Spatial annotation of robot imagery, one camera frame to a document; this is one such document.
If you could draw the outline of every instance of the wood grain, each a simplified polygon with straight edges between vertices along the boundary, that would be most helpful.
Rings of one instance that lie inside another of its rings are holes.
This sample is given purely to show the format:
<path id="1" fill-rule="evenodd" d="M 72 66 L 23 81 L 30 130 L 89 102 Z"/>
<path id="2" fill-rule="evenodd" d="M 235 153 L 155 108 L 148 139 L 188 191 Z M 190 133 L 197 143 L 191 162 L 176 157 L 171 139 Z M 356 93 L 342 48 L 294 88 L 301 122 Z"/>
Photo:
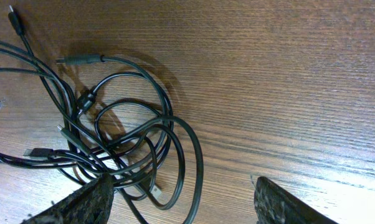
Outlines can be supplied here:
<path id="1" fill-rule="evenodd" d="M 138 62 L 167 89 L 176 115 L 201 142 L 205 176 L 195 223 L 255 223 L 250 176 L 265 175 L 339 223 L 375 223 L 375 1 L 0 1 L 0 40 L 21 46 L 7 19 L 12 4 L 37 55 L 75 91 L 114 63 L 62 67 L 57 57 L 102 53 Z M 0 56 L 0 66 L 26 67 Z M 114 80 L 97 108 L 123 97 L 158 104 L 148 83 Z M 0 152 L 66 148 L 60 113 L 36 77 L 0 74 Z M 91 125 L 92 114 L 84 117 Z M 117 108 L 110 135 L 151 115 Z M 195 162 L 188 136 L 183 193 L 151 223 L 179 223 L 192 199 Z M 163 200 L 177 175 L 175 153 L 159 171 Z M 78 187 L 56 170 L 0 165 L 0 223 L 19 223 Z M 109 223 L 136 223 L 122 198 Z"/>

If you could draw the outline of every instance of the wooden table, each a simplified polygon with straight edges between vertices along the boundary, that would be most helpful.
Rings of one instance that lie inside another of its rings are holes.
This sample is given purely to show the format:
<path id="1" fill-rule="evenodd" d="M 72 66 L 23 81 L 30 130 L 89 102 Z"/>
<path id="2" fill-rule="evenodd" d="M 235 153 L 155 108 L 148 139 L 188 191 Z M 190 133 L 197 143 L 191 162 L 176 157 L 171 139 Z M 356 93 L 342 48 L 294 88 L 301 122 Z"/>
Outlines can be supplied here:
<path id="1" fill-rule="evenodd" d="M 0 40 L 22 46 L 9 4 L 38 57 L 76 92 L 125 68 L 64 67 L 55 58 L 125 57 L 167 89 L 204 153 L 196 223 L 255 223 L 251 176 L 260 175 L 337 222 L 375 223 L 375 1 L 0 1 Z M 3 56 L 0 66 L 27 68 Z M 97 108 L 123 97 L 159 103 L 149 84 L 133 78 L 114 80 L 99 95 Z M 0 74 L 0 100 L 0 152 L 67 148 L 56 128 L 60 113 L 37 77 Z M 87 126 L 92 116 L 83 117 Z M 115 135 L 150 117 L 118 108 L 103 126 Z M 186 183 L 171 210 L 136 203 L 151 223 L 182 222 L 190 207 L 194 153 L 186 133 L 176 132 Z M 159 171 L 164 198 L 176 174 L 173 152 Z M 77 188 L 56 170 L 0 165 L 0 223 L 19 223 Z M 136 223 L 121 195 L 109 223 Z"/>

